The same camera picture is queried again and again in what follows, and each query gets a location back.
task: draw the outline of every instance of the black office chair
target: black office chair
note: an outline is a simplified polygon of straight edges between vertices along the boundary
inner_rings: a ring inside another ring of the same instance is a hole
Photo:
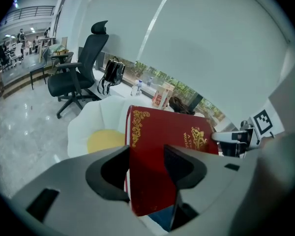
[[[51,61],[53,62],[53,68],[51,70],[54,70],[52,75],[59,72],[59,70],[57,70],[57,68],[56,68],[56,65],[64,64],[64,63],[71,63],[73,54],[74,54],[73,52],[68,52],[68,53],[63,54],[63,55],[51,56]]]
[[[31,65],[29,67],[29,75],[30,75],[30,83],[31,83],[31,89],[34,90],[34,87],[33,87],[33,74],[34,73],[37,73],[37,72],[43,72],[43,77],[44,77],[44,81],[45,81],[45,84],[46,84],[46,79],[45,79],[45,71],[44,71],[44,68],[47,64],[47,58],[48,58],[48,49],[49,47],[47,47],[44,52],[43,52],[43,60],[41,63],[38,63],[38,64],[34,64],[34,65]]]
[[[102,21],[94,24],[91,28],[92,35],[88,36],[84,48],[77,63],[64,63],[57,65],[57,70],[69,69],[69,72],[59,73],[51,76],[48,80],[48,90],[51,96],[58,97],[58,101],[67,99],[68,101],[57,112],[57,118],[61,118],[61,112],[68,107],[72,102],[75,102],[82,110],[82,106],[78,100],[82,99],[98,99],[91,93],[88,88],[94,84],[93,65],[98,54],[105,46],[109,35],[106,34],[105,24],[107,21]],[[91,95],[82,95],[82,89]]]
[[[4,72],[4,70],[6,68],[8,68],[8,70],[10,70],[9,65],[12,65],[12,64],[9,64],[9,59],[6,56],[6,54],[4,53],[4,50],[3,50],[2,46],[0,46],[0,63],[1,63],[2,72]]]

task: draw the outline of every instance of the black backpack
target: black backpack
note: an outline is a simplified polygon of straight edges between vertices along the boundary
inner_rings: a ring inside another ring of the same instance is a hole
[[[97,91],[102,93],[103,95],[107,95],[109,93],[109,88],[111,86],[119,85],[122,81],[123,72],[125,65],[119,61],[117,57],[113,57],[113,60],[108,60],[106,65],[106,70],[103,78],[99,81],[97,86]],[[99,90],[99,85],[102,85],[102,91]]]

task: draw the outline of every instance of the gold ornamental pattern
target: gold ornamental pattern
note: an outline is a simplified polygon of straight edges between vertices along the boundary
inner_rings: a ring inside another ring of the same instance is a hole
[[[192,127],[191,133],[193,137],[193,144],[195,145],[196,150],[199,150],[203,145],[207,143],[207,139],[203,139],[205,133],[203,131],[200,131],[200,128]]]
[[[141,136],[141,130],[142,127],[141,120],[143,120],[145,117],[149,117],[149,112],[142,112],[138,110],[133,111],[133,128],[132,128],[132,147],[135,148],[136,142],[139,140],[139,137]]]

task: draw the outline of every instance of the chair headrest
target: chair headrest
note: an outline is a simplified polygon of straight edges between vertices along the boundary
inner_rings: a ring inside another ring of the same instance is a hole
[[[94,24],[92,26],[92,28],[90,29],[90,31],[93,34],[106,34],[106,27],[105,24],[108,22],[108,20],[106,21],[102,21],[102,22],[97,22],[96,24]]]

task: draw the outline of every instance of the marble floor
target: marble floor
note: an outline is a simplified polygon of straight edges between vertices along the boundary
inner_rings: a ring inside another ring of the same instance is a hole
[[[25,55],[21,64],[17,64],[15,67],[7,68],[1,73],[1,79],[4,85],[9,84],[11,81],[22,77],[29,73],[29,67],[38,63],[38,54],[33,53],[31,55]],[[47,59],[47,66],[51,65],[51,59]]]
[[[11,197],[55,163],[68,158],[67,127],[80,109],[51,97],[43,80],[0,98],[0,191]]]

